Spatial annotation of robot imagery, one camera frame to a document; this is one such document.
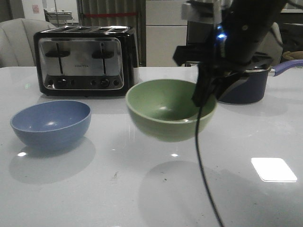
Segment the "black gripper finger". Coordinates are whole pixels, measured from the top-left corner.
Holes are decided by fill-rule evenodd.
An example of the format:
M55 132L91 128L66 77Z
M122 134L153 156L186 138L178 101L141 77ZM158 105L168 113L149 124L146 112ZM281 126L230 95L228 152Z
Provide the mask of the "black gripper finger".
M196 86L192 95L195 106L205 106L212 96L217 101L216 90L218 79L215 77L213 68L198 68Z
M215 97L217 100L223 98L231 90L245 83L248 76L245 73L233 73L227 77L220 78L218 85L215 88Z

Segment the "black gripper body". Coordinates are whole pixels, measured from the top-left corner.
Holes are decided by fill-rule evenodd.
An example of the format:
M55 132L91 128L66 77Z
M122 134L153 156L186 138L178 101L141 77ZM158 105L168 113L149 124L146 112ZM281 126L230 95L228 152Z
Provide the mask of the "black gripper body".
M199 78L223 81L247 80L250 70L268 69L273 59L258 52L256 44L189 44L177 46L173 60L178 66L196 63L202 70Z

